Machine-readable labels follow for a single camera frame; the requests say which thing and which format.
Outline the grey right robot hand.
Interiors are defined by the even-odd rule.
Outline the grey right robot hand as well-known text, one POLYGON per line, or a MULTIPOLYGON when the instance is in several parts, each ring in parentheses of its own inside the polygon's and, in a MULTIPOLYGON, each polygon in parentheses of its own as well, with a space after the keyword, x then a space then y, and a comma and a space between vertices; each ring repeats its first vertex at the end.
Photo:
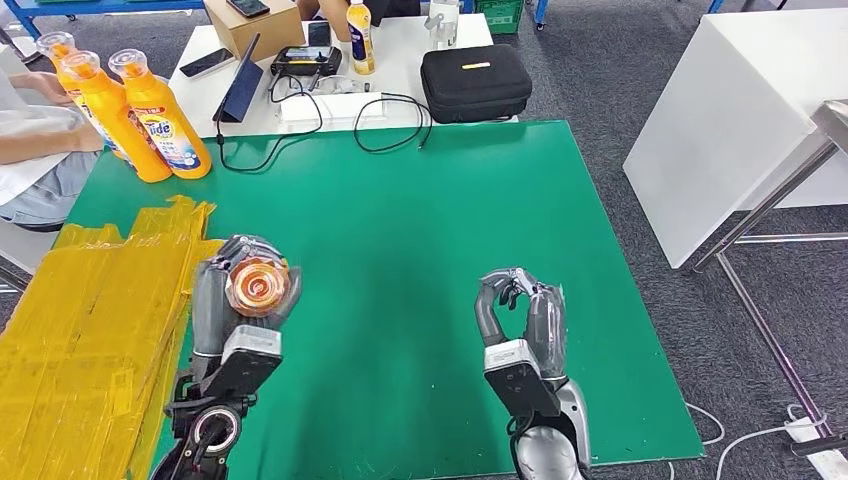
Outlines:
POLYGON ((535 356, 541 378, 551 383, 563 381, 566 328, 562 289, 537 280, 522 267, 496 269, 480 278, 474 313, 483 344, 489 347, 507 340, 494 307, 514 309, 522 295, 529 299, 523 339, 535 356))

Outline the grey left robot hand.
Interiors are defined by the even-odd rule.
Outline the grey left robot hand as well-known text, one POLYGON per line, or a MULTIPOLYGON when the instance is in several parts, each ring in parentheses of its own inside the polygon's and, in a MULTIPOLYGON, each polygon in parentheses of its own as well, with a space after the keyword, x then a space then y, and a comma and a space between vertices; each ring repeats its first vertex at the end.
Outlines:
POLYGON ((302 270, 268 240, 231 236, 196 269, 193 354, 222 363, 248 336, 278 336, 301 292, 302 270))

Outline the person's left hand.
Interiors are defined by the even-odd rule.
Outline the person's left hand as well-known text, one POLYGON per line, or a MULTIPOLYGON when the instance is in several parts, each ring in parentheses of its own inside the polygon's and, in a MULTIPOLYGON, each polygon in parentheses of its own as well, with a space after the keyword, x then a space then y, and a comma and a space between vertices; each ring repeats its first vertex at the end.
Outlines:
POLYGON ((73 102, 54 73, 31 72, 29 74, 29 88, 39 91, 45 98, 57 105, 73 102))

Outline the person's right hand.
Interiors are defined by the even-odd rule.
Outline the person's right hand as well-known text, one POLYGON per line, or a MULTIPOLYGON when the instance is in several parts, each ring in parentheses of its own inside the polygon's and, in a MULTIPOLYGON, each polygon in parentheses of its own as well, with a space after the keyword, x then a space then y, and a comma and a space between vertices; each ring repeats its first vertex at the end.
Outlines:
POLYGON ((84 123, 70 132, 72 149, 79 152, 100 152, 104 148, 103 138, 90 124, 84 123))

